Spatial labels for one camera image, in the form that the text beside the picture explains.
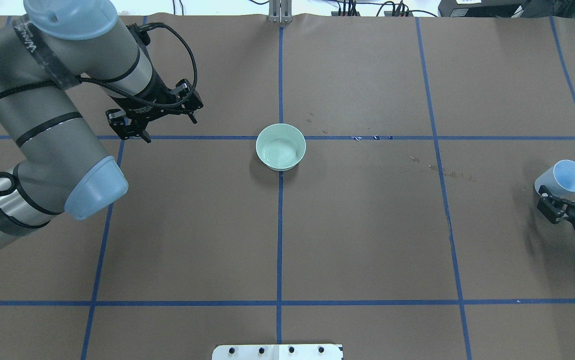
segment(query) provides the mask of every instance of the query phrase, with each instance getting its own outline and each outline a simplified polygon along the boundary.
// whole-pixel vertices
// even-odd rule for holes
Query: white bracket
[[[269,0],[269,22],[292,23],[292,0]]]
[[[212,360],[343,360],[338,344],[221,345]]]

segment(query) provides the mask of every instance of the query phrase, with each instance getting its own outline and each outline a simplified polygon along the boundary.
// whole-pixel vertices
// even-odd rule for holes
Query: silver clamp
[[[292,0],[269,0],[269,22],[292,23]]]

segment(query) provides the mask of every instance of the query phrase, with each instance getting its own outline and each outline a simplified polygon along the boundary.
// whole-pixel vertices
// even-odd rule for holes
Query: light green bowl
[[[292,125],[275,123],[258,134],[256,154],[270,169],[288,171],[306,154],[306,138]]]

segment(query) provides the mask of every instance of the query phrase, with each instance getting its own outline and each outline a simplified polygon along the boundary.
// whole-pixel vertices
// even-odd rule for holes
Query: cup
[[[545,185],[551,195],[565,198],[575,193],[575,162],[561,160],[542,173],[534,182],[534,190],[539,193],[541,185]]]
[[[292,125],[274,123],[258,134],[256,154],[270,169],[288,171],[306,154],[306,138]]]

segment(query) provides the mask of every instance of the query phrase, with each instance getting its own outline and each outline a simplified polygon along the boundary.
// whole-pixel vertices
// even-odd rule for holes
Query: light blue cap
[[[84,220],[114,203],[128,192],[128,182],[114,157],[108,156],[94,165],[65,201],[65,212]]]
[[[110,0],[23,0],[32,23],[65,40],[88,40],[109,32],[119,16]]]

